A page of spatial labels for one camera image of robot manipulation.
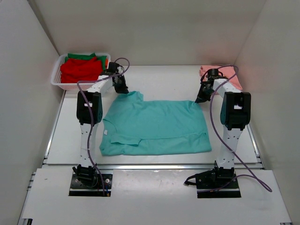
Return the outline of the teal t shirt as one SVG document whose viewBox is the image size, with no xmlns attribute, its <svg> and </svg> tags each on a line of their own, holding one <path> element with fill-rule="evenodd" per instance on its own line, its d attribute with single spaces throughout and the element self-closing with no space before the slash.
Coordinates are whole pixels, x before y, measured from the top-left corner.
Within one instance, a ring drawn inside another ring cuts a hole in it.
<svg viewBox="0 0 300 225">
<path fill-rule="evenodd" d="M 189 100 L 145 101 L 143 94 L 120 94 L 103 118 L 103 156 L 160 156 L 212 150 L 201 107 Z"/>
</svg>

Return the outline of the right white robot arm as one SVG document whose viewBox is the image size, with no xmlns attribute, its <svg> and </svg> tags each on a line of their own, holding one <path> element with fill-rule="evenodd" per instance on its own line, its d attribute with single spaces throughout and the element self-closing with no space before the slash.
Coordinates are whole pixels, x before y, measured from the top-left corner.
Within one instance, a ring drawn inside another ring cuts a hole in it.
<svg viewBox="0 0 300 225">
<path fill-rule="evenodd" d="M 211 68 L 204 73 L 195 102 L 210 102 L 210 121 L 221 141 L 216 167 L 222 170 L 231 170 L 234 168 L 240 135 L 250 122 L 251 94 L 237 89 L 230 83 L 230 80 L 236 76 L 236 72 L 228 78 L 220 69 L 221 67 Z M 212 102 L 216 94 L 223 99 L 220 111 L 220 122 L 224 130 L 223 137 L 218 134 L 212 117 Z"/>
</svg>

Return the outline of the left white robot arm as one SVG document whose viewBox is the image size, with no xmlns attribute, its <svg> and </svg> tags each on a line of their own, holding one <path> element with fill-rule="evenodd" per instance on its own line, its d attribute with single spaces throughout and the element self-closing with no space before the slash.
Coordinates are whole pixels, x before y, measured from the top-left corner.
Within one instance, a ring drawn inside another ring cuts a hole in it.
<svg viewBox="0 0 300 225">
<path fill-rule="evenodd" d="M 103 117 L 102 96 L 114 87 L 118 94 L 127 94 L 128 87 L 124 73 L 128 68 L 114 62 L 109 62 L 108 68 L 105 69 L 87 90 L 83 90 L 81 85 L 88 81 L 78 81 L 79 89 L 77 95 L 76 117 L 80 123 L 81 129 L 81 149 L 79 165 L 83 167 L 93 167 L 95 161 L 95 138 L 98 124 Z"/>
</svg>

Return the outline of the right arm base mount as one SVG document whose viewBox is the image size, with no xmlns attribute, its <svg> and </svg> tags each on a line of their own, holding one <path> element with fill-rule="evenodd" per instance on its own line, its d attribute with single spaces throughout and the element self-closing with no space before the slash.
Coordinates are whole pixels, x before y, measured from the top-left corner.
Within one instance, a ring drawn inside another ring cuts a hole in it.
<svg viewBox="0 0 300 225">
<path fill-rule="evenodd" d="M 214 164 L 214 168 L 189 176 L 185 186 L 196 186 L 198 199 L 241 198 L 235 169 L 224 169 Z"/>
</svg>

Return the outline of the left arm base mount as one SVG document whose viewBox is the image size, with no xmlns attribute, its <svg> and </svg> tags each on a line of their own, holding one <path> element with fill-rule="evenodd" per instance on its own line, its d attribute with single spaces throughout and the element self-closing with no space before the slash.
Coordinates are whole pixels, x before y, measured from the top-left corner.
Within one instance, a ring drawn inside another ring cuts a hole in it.
<svg viewBox="0 0 300 225">
<path fill-rule="evenodd" d="M 69 186 L 69 196 L 110 197 L 112 192 L 113 174 L 102 176 L 95 168 L 78 165 L 72 167 L 73 173 Z"/>
</svg>

